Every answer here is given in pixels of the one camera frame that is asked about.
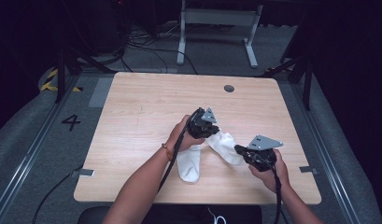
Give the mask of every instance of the tape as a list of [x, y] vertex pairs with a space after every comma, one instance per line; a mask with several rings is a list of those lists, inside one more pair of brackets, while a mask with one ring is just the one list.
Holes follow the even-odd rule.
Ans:
[[[50, 73], [48, 78], [46, 79], [45, 83], [42, 85], [41, 90], [42, 91], [57, 91], [59, 88], [51, 86], [50, 83], [54, 79], [54, 76], [56, 76], [58, 73], [58, 69], [53, 69]], [[74, 87], [72, 91], [83, 91], [82, 87]]]

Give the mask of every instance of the metal bracket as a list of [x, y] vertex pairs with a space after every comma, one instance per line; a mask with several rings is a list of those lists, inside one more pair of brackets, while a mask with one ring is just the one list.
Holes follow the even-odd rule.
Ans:
[[94, 170], [80, 169], [72, 172], [71, 177], [78, 178], [80, 176], [93, 176]]
[[211, 122], [211, 123], [217, 123], [217, 120], [215, 119], [214, 113], [213, 113], [213, 111], [211, 110], [210, 107], [202, 115], [202, 120], [208, 121], [208, 122]]
[[271, 139], [262, 135], [257, 135], [251, 141], [251, 143], [249, 143], [247, 148], [262, 151], [269, 148], [282, 147], [282, 146], [283, 146], [282, 142], [276, 141], [274, 139]]
[[301, 170], [301, 173], [311, 172], [313, 175], [318, 175], [316, 168], [312, 168], [310, 166], [301, 166], [299, 169]]

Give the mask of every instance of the table leg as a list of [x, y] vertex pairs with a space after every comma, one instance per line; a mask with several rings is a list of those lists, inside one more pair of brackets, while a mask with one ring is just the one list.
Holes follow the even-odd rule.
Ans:
[[185, 53], [185, 0], [182, 0], [182, 8], [181, 8], [181, 36], [179, 38], [179, 46], [178, 46], [178, 55], [177, 55], [177, 64], [184, 64], [184, 53]]
[[254, 40], [255, 32], [258, 27], [258, 22], [260, 21], [262, 8], [262, 5], [258, 6], [257, 11], [255, 12], [255, 17], [251, 26], [251, 32], [249, 34], [249, 37], [244, 38], [244, 46], [246, 47], [249, 63], [251, 64], [252, 68], [258, 67], [257, 59], [255, 57], [254, 50], [252, 49], [252, 41]]

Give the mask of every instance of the white sock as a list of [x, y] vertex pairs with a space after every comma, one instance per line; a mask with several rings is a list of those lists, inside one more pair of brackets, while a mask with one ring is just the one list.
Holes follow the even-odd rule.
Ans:
[[177, 153], [178, 173], [183, 181], [194, 184], [199, 180], [201, 149], [201, 145], [196, 145]]
[[234, 150], [236, 143], [229, 133], [219, 131], [208, 137], [206, 142], [231, 165], [238, 165], [243, 162], [243, 156]]

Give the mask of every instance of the number 4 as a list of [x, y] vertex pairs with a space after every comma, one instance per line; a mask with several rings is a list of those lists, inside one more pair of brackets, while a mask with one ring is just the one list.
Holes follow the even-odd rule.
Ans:
[[62, 123], [71, 124], [69, 131], [72, 132], [74, 125], [77, 123], [80, 123], [80, 121], [77, 121], [77, 118], [78, 118], [78, 115], [74, 114], [73, 116], [69, 117], [68, 119], [63, 120]]

